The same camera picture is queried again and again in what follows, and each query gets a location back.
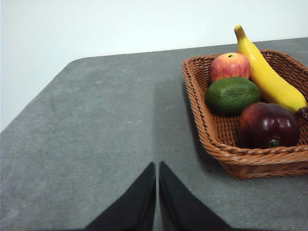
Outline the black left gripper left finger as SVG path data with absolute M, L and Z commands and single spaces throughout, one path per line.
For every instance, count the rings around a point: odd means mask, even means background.
M 126 192 L 94 219 L 87 231 L 151 231 L 156 204 L 156 171 L 151 162 Z

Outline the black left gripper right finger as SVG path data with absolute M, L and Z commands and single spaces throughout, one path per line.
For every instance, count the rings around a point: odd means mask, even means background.
M 159 193 L 175 230 L 231 230 L 230 225 L 187 189 L 164 161 L 159 164 Z

